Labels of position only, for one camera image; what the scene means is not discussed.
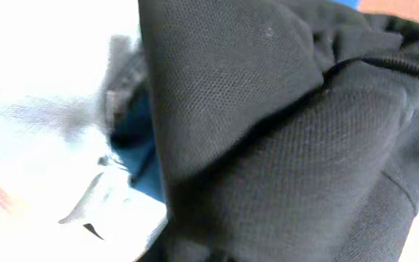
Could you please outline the black shorts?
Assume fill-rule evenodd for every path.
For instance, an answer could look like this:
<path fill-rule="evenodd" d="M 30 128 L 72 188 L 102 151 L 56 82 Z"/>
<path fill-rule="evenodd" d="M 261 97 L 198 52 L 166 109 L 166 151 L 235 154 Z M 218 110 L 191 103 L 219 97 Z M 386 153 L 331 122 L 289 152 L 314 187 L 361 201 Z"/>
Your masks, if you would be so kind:
<path fill-rule="evenodd" d="M 169 222 L 144 261 L 397 261 L 419 23 L 331 1 L 139 3 Z"/>

